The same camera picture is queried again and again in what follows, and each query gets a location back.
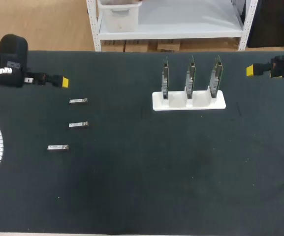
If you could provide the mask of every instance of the white stand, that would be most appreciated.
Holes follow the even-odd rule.
[[[162,92],[153,92],[154,111],[177,110],[216,110],[225,109],[226,103],[222,91],[218,91],[217,97],[212,98],[210,87],[203,91],[193,91],[192,99],[187,98],[185,91],[171,91],[168,100],[163,99]]]

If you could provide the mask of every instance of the silver transceiver module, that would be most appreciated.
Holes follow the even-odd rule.
[[[48,150],[66,150],[66,151],[68,151],[68,145],[49,145]]]
[[[76,127],[88,127],[89,123],[88,121],[86,122],[79,122],[79,123],[71,123],[68,125],[69,128],[76,128]]]
[[[88,103],[88,99],[87,98],[83,98],[83,99],[71,99],[69,101],[70,104],[87,104]]]

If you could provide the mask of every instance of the white metal shelf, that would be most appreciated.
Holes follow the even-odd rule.
[[[231,0],[146,0],[134,32],[108,32],[103,15],[101,40],[241,37]]]

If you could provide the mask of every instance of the black table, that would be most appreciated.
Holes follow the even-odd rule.
[[[246,77],[276,53],[219,53],[225,110],[153,111],[191,55],[206,89],[217,53],[31,52],[70,88],[0,87],[0,232],[284,236],[284,80]]]

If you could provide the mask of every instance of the shelf leg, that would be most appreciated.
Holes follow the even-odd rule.
[[[257,4],[258,0],[246,1],[246,19],[243,28],[243,34],[239,42],[239,48],[238,48],[239,51],[244,51],[246,49]]]
[[[96,0],[86,0],[89,21],[91,23],[93,42],[96,52],[101,52],[101,43],[98,38],[97,16],[96,16]]]

